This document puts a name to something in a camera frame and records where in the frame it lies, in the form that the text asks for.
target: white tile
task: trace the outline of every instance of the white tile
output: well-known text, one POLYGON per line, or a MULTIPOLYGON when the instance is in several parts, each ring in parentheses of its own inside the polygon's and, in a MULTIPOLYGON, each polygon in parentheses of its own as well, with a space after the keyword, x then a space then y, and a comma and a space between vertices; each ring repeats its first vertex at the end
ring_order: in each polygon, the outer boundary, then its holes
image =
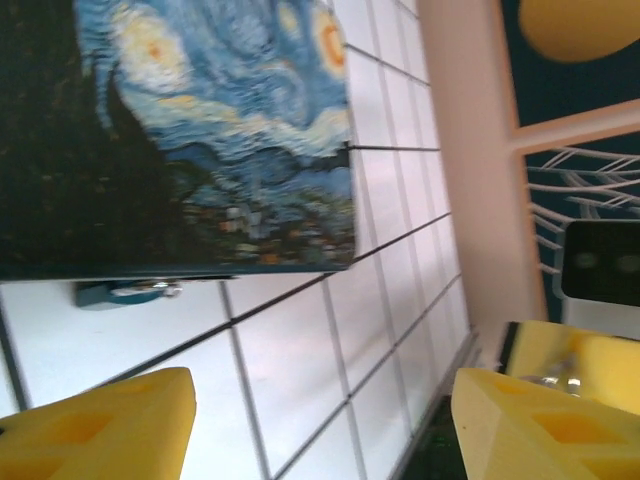
POLYGON ((256 308, 316 278, 314 273, 246 275, 227 282, 234 316, 256 308))
POLYGON ((216 335, 154 370, 170 367, 189 368, 198 403, 181 478, 259 480, 229 333, 216 335))
POLYGON ((424 56, 424 44, 419 20, 411 13, 400 9, 402 30, 407 45, 409 57, 409 72, 422 81, 428 82, 427 63, 424 56))
POLYGON ((17 413, 18 409, 13 398, 13 389, 9 380, 4 356, 0 359, 0 418, 17 413))
POLYGON ((409 241, 405 239, 385 248, 380 252, 380 260, 397 339, 421 313, 421 293, 418 291, 409 241))
POLYGON ((444 267, 444 281, 445 283, 449 283, 460 273, 453 222, 449 216, 440 220, 435 224, 435 226, 436 231, 438 232, 438 244, 440 246, 440 255, 442 255, 442 263, 444 267))
POLYGON ((375 18, 380 57, 391 65, 406 70, 402 52, 398 6, 395 0, 371 0, 375 18))
POLYGON ((438 148, 438 128, 436 126, 435 111, 433 109, 433 99, 431 97, 431 87, 418 82, 411 82, 416 102, 416 112, 418 123, 422 133, 422 147, 438 148))
POLYGON ((356 206, 356 255, 362 255, 371 251, 374 247, 371 238, 372 226, 369 225, 367 213, 368 204, 365 201, 366 183, 364 179, 364 167, 362 166, 362 156, 360 151, 351 152, 352 173, 355 184, 355 206, 356 206))
POLYGON ((321 287, 268 308, 238 332, 276 472, 342 400, 321 287))
POLYGON ((333 0, 347 43, 374 54, 368 0, 333 0))
POLYGON ((452 328, 449 323, 449 312, 444 299, 440 299, 427 314, 427 329, 433 345, 434 362, 438 383, 447 373, 449 365, 456 354, 452 328))
POLYGON ((424 155, 426 157, 427 183, 433 202, 433 214, 435 217, 439 217, 451 211, 442 157, 440 152, 425 152, 424 155))
POLYGON ((416 15, 418 14, 418 0, 400 0, 404 5, 416 15))
POLYGON ((284 480, 358 480, 353 441, 344 411, 283 478, 284 480))
POLYGON ((353 406, 367 478, 387 480, 409 440, 391 360, 358 392, 353 406))
POLYGON ((349 101, 353 110, 356 143, 391 146, 389 119, 382 96, 380 67, 359 53, 347 53, 349 101))
POLYGON ((398 348, 411 428, 420 425, 437 387, 436 366, 426 321, 422 321, 398 348))
POLYGON ((329 291, 349 387, 354 388, 391 348, 373 257, 333 275, 329 291))
POLYGON ((424 152, 399 152, 399 155, 411 228, 417 228, 433 218, 425 176, 425 156, 424 152))
POLYGON ((400 201, 398 172, 393 153, 368 150, 362 152, 377 245, 387 243, 408 231, 400 201))
POLYGON ((225 321, 216 282, 178 298, 103 311, 73 304, 63 282, 0 287, 35 406, 79 393, 225 321))
POLYGON ((426 308, 444 288, 435 226, 432 225, 420 230, 414 235, 414 238, 424 293, 424 308, 426 308))
POLYGON ((447 300, 449 301, 454 337, 460 345, 469 334, 469 317, 461 279, 456 280, 451 286, 447 293, 447 300))
POLYGON ((384 69, 389 104, 393 119, 395 143, 398 147, 419 147, 418 125, 415 118, 414 101, 410 95, 410 83, 405 75, 390 68, 384 69))

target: mural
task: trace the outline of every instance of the mural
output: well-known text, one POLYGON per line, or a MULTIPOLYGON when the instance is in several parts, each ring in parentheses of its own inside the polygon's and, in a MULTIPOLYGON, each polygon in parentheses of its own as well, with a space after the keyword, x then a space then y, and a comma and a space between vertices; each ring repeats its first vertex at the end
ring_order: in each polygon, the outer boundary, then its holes
POLYGON ((639 2, 500 5, 520 127, 640 99, 639 2))
POLYGON ((562 319, 558 253, 576 219, 640 221, 640 133, 525 156, 549 320, 562 319))
POLYGON ((0 151, 5 174, 32 187, 30 202, 14 182, 0 183, 0 195, 18 212, 45 206, 35 225, 15 210, 0 225, 14 253, 4 263, 346 267, 345 57, 324 4, 47 5, 0 6, 14 76, 0 86, 16 94, 0 104, 13 134, 0 151), (44 225, 48 245, 37 241, 44 225))

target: painting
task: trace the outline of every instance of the painting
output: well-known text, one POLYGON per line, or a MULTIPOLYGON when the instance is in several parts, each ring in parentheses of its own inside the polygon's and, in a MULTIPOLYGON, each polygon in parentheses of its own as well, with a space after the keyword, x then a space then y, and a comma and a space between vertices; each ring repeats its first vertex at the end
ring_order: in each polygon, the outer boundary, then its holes
POLYGON ((563 235, 575 220, 640 221, 640 132, 524 156, 548 319, 562 319, 563 235))
POLYGON ((344 42, 307 0, 5 0, 0 277, 339 270, 344 42))
POLYGON ((515 128, 640 109, 640 2, 500 0, 497 5, 515 128))

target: white tile wall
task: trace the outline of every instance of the white tile wall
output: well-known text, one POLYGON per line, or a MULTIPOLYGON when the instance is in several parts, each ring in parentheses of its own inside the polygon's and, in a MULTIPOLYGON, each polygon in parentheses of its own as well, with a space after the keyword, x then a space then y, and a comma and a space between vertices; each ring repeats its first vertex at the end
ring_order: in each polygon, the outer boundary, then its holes
MULTIPOLYGON (((183 480, 393 472, 469 327, 417 2, 325 3, 348 49, 355 265, 325 280, 193 283, 175 300, 101 312, 75 308, 68 283, 2 285, 0 320, 30 406, 118 375, 186 366, 198 413, 183 480)), ((6 373, 0 416, 15 411, 6 373)))

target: swirling blue sky painting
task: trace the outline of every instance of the swirling blue sky painting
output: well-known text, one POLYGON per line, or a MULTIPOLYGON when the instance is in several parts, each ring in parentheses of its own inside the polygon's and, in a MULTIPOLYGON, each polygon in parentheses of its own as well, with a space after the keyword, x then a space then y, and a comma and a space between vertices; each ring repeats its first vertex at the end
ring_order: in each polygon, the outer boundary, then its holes
POLYGON ((73 11, 100 127, 117 141, 117 96, 162 153, 198 242, 222 263, 349 263, 345 56, 322 3, 74 0, 73 11))

